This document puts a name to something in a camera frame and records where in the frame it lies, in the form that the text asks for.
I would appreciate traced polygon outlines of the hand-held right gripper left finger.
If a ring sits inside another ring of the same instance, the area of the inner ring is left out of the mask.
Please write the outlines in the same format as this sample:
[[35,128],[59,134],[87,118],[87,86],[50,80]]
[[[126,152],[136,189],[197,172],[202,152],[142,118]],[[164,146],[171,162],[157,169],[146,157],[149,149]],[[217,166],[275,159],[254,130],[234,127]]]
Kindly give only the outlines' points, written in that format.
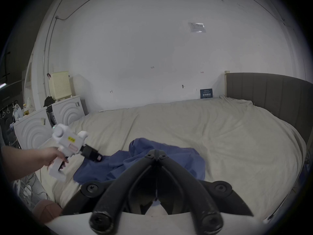
[[121,213],[145,214],[157,199],[157,150],[150,150],[117,179],[89,181],[72,197],[61,216],[91,212],[89,226],[96,234],[115,234]]

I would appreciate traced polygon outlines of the person's left hand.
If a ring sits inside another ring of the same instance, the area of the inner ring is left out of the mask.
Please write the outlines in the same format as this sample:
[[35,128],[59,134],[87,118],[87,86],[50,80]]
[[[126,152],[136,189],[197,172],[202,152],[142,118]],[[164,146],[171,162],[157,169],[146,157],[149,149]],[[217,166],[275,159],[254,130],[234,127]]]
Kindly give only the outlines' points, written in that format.
[[37,149],[37,160],[41,166],[50,166],[55,159],[59,158],[62,162],[68,163],[68,159],[57,147]]

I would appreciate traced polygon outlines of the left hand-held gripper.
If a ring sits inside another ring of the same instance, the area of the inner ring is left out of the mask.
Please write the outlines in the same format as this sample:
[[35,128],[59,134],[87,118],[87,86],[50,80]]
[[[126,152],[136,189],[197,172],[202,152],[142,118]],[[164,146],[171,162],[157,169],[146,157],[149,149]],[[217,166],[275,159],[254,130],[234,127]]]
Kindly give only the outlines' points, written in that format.
[[[100,162],[102,155],[85,143],[87,137],[88,133],[86,131],[80,131],[76,134],[64,124],[57,124],[52,129],[52,138],[56,141],[65,158],[79,154],[88,160]],[[57,157],[50,166],[49,175],[57,180],[66,180],[66,175],[61,171],[64,163],[62,158]]]

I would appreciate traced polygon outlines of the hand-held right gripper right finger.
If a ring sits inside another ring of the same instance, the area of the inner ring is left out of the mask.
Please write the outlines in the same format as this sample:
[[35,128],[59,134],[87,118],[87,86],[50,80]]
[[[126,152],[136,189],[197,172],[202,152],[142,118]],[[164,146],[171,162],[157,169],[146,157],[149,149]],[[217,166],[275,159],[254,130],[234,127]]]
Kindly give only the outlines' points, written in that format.
[[198,180],[162,150],[156,151],[156,161],[182,193],[183,204],[190,210],[194,228],[200,235],[215,235],[224,220],[221,213],[250,216],[252,211],[225,181]]

